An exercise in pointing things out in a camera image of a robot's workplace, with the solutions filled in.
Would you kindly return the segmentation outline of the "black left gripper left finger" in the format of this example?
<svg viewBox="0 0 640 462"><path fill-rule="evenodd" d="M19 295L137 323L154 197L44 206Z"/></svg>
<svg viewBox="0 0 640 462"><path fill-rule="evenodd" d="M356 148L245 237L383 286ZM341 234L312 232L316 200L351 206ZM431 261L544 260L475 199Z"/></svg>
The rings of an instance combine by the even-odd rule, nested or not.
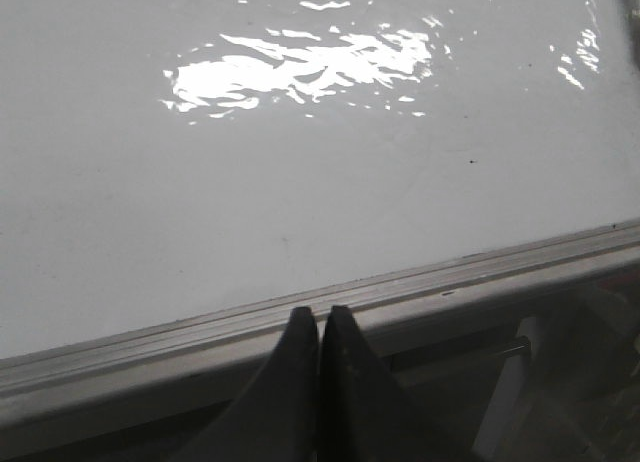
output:
<svg viewBox="0 0 640 462"><path fill-rule="evenodd" d="M177 461L309 461L314 452L318 330L308 307L292 310L268 360Z"/></svg>

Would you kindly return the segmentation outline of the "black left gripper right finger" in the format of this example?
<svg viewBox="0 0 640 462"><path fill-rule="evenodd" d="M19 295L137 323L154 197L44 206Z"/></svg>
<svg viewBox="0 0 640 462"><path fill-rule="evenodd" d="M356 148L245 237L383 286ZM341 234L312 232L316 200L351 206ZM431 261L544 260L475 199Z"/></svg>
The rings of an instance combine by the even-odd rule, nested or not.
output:
<svg viewBox="0 0 640 462"><path fill-rule="evenodd" d="M326 321L319 377L321 461L474 459L422 418L346 306Z"/></svg>

